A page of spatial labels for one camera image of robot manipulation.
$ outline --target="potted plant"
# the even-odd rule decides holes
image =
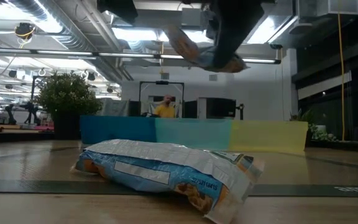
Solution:
[[[291,121],[305,121],[308,123],[308,132],[306,133],[306,146],[310,145],[311,140],[317,141],[337,141],[333,134],[328,134],[325,129],[319,129],[314,123],[314,112],[308,110],[302,113],[302,109],[299,110],[298,115],[291,114]]]
[[[64,73],[45,78],[35,102],[52,116],[56,139],[79,139],[80,116],[101,109],[90,87],[79,75]]]

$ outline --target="chip bag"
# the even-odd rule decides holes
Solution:
[[[135,190],[186,195],[216,223],[232,220],[263,168],[263,162],[243,154],[120,139],[87,147],[75,165]]]
[[[162,30],[165,35],[167,35],[173,49],[194,66],[211,72],[227,73],[237,73],[248,68],[237,54],[235,54],[223,68],[214,68],[213,58],[215,47],[198,48],[196,43],[191,41],[177,26],[164,26]]]

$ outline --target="blue bin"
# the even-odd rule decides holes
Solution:
[[[225,151],[229,147],[231,120],[156,118],[155,128],[157,142]]]
[[[110,139],[156,142],[155,119],[122,116],[81,116],[83,144]]]

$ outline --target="green plant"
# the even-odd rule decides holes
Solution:
[[[312,134],[313,140],[319,141],[337,141],[333,134],[328,134],[325,130],[319,130],[317,125],[314,123],[314,111],[309,109],[302,113],[302,109],[299,110],[298,115],[291,114],[291,121],[305,121],[308,123],[309,131]]]
[[[338,141],[333,134],[328,134],[326,130],[319,130],[317,125],[309,124],[309,130],[312,133],[313,140],[319,141]]]
[[[314,112],[312,109],[302,113],[302,109],[299,109],[298,115],[291,114],[291,121],[305,121],[309,124],[314,123]]]
[[[45,78],[35,102],[53,118],[59,114],[95,114],[101,109],[102,104],[96,99],[90,86],[79,75],[54,74]]]

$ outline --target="table surface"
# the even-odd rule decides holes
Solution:
[[[0,144],[0,180],[104,182],[69,172],[78,141]],[[266,162],[259,184],[358,186],[358,152],[247,152]],[[0,194],[0,223],[211,223],[186,200],[140,195]],[[358,223],[358,198],[249,197],[233,223]]]

